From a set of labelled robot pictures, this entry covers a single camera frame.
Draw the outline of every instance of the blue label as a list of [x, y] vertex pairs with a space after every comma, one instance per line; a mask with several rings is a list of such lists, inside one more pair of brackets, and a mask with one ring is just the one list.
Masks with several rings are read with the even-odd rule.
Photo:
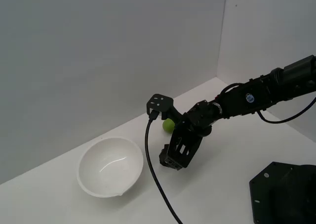
[[253, 102], [255, 101], [255, 98], [253, 97], [252, 94], [247, 93], [247, 94], [246, 94], [246, 100], [247, 100], [247, 102], [249, 102], [249, 103], [253, 103]]

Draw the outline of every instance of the white wall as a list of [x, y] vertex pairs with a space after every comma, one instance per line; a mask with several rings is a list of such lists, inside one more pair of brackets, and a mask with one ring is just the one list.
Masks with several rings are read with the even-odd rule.
[[[316, 55], [316, 0], [226, 0], [217, 72], [224, 82], [246, 82], [312, 54]], [[282, 102], [269, 111], [284, 119], [315, 96]], [[316, 141], [316, 106], [289, 124]]]
[[0, 183], [216, 74], [225, 0], [0, 0]]

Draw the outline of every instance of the black metal plate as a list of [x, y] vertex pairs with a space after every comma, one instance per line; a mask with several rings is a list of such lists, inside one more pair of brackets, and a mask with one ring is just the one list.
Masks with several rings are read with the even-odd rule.
[[272, 162], [250, 182], [253, 220], [256, 224], [275, 224], [269, 204], [269, 191], [298, 165]]

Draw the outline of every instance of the black cable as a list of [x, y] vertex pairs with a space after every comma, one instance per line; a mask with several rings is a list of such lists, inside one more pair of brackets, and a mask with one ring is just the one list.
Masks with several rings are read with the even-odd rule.
[[150, 172], [153, 176], [153, 179], [162, 195], [162, 198], [164, 199], [167, 207], [169, 208], [171, 214], [173, 215], [173, 217], [175, 218], [175, 220], [178, 222], [178, 224], [182, 224], [181, 220], [178, 218], [177, 214], [174, 212], [171, 204], [169, 203], [166, 195], [164, 194], [163, 192], [163, 189], [157, 179], [157, 176], [155, 174], [155, 171], [153, 169], [153, 165], [152, 165], [152, 162], [150, 161], [150, 157], [149, 157], [149, 151], [148, 151], [148, 134], [149, 134], [149, 128], [150, 128], [150, 125], [152, 124], [153, 122], [153, 119], [150, 117], [149, 121], [148, 121], [148, 124], [147, 124], [147, 128], [146, 128], [146, 133], [145, 133], [145, 152], [146, 152], [146, 158], [147, 158], [147, 162], [148, 162], [148, 166], [149, 166], [149, 169], [150, 169]]
[[316, 97], [314, 98], [314, 100], [312, 100], [312, 102], [307, 106], [305, 107], [305, 109], [303, 109], [301, 112], [298, 112], [296, 115], [288, 118], [288, 119], [284, 119], [284, 120], [280, 120], [280, 121], [270, 121], [270, 120], [267, 120], [263, 117], [263, 115], [261, 114], [261, 112], [257, 112], [258, 115], [260, 116], [260, 118], [264, 121], [264, 122], [267, 122], [267, 123], [270, 123], [270, 124], [282, 124], [282, 123], [286, 123], [286, 122], [289, 122], [293, 119], [296, 119], [297, 117], [299, 117], [300, 115], [302, 115], [303, 113], [305, 113], [309, 108], [311, 108], [316, 102]]
[[225, 87], [222, 91], [221, 94], [224, 94], [225, 92], [227, 92], [229, 89], [236, 87], [236, 86], [241, 86], [242, 83], [240, 82], [236, 82], [236, 83], [232, 83], [231, 85], [228, 85], [227, 87]]

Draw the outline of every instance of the bowl rim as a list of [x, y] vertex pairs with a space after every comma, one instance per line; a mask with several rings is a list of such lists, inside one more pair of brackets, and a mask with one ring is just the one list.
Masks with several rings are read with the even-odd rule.
[[[80, 175], [79, 175], [79, 169], [80, 169], [80, 165], [81, 165], [81, 162], [82, 162], [82, 159], [83, 157], [86, 155], [86, 153], [92, 148], [94, 147], [96, 144], [104, 141], [104, 140], [108, 140], [108, 139], [123, 139], [123, 140], [126, 140], [128, 142], [130, 142], [137, 150], [137, 155], [140, 156], [141, 158], [141, 164], [140, 164], [140, 169], [138, 170], [138, 172], [136, 173], [136, 176], [134, 177], [134, 179], [126, 186], [126, 188], [124, 190], [122, 190], [121, 192], [115, 192], [115, 193], [109, 193], [109, 194], [98, 194], [98, 193], [94, 193], [92, 191], [90, 191], [89, 189], [87, 189], [84, 184], [82, 183], [81, 181], [81, 178], [80, 178]], [[92, 145], [90, 145], [86, 150], [85, 152], [81, 155], [80, 159], [79, 159], [79, 162], [77, 163], [77, 172], [76, 172], [76, 175], [77, 175], [77, 181], [80, 185], [80, 187], [83, 189], [83, 191], [85, 191], [86, 193], [94, 196], [94, 197], [99, 197], [99, 198], [109, 198], [109, 197], [114, 197], [114, 196], [121, 196], [123, 195], [126, 191], [128, 191], [135, 183], [136, 181], [138, 180], [138, 178], [140, 177], [140, 174], [142, 173], [142, 170], [143, 170], [143, 166], [144, 166], [144, 156], [143, 156], [143, 153], [140, 149], [140, 147], [132, 140], [128, 139], [128, 138], [125, 138], [125, 137], [121, 137], [121, 136], [110, 136], [110, 137], [104, 137], [102, 138], [101, 140], [93, 143]]]

